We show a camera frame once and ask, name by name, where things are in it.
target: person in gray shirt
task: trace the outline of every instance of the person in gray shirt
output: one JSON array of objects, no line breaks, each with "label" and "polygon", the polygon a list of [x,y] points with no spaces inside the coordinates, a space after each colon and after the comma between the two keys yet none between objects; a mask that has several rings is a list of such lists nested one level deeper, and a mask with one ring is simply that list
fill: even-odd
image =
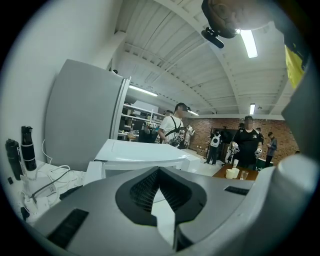
[{"label": "person in gray shirt", "polygon": [[266,152],[265,168],[270,166],[270,162],[275,155],[275,151],[277,150],[277,139],[272,131],[268,133],[268,137],[270,138],[270,143],[266,145],[268,150]]}]

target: refrigerator door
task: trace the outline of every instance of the refrigerator door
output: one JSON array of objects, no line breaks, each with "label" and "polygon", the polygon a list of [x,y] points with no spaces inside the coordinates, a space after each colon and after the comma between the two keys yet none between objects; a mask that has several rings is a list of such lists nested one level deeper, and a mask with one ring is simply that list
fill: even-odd
[{"label": "refrigerator door", "polygon": [[45,149],[55,166],[86,171],[112,136],[123,77],[68,59],[50,95],[45,119]]}]

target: white t-shirt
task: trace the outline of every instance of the white t-shirt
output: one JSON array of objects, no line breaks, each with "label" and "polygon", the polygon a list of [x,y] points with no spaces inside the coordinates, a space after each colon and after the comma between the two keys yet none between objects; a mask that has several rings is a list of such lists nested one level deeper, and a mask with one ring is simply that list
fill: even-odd
[{"label": "white t-shirt", "polygon": [[[184,124],[182,123],[182,121],[179,118],[177,118],[173,115],[167,116],[163,119],[163,121],[160,125],[160,129],[163,129],[163,133],[164,133],[164,135],[166,135],[168,132],[170,132],[176,128],[175,125],[177,128],[184,127]],[[178,136],[178,135],[179,135],[179,132],[173,132],[167,136],[167,140],[172,140],[175,136]]]}]

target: man in white t-shirt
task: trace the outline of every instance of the man in white t-shirt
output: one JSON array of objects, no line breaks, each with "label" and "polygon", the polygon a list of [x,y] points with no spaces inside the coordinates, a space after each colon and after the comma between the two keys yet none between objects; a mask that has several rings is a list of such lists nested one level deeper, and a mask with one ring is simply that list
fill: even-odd
[{"label": "man in white t-shirt", "polygon": [[158,130],[158,134],[160,139],[162,139],[163,144],[170,142],[170,140],[180,135],[180,128],[184,127],[184,124],[181,121],[184,111],[188,111],[186,104],[178,103],[175,106],[173,115],[167,116],[163,119]]}]

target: shelf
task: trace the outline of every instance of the shelf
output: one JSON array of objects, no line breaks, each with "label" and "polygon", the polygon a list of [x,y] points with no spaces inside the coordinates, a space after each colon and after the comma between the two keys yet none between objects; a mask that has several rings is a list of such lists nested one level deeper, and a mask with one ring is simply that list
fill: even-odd
[{"label": "shelf", "polygon": [[152,122],[158,125],[161,125],[160,121],[155,121],[155,120],[149,120],[149,119],[145,119],[145,118],[141,118],[141,117],[136,117],[136,116],[132,116],[132,115],[127,115],[127,114],[121,114],[122,117],[125,118],[132,118],[132,119],[136,119],[136,120],[142,120],[142,121],[146,121],[146,122]]},{"label": "shelf", "polygon": [[[146,110],[146,109],[143,109],[143,108],[140,108],[137,106],[131,106],[128,104],[123,104],[123,107],[126,109],[137,110],[137,111],[144,112],[144,113],[151,113],[151,111],[149,111],[149,110]],[[159,113],[155,113],[155,112],[153,113],[153,115],[158,116],[158,117],[166,117],[166,115],[164,115],[164,114],[159,114]]]}]

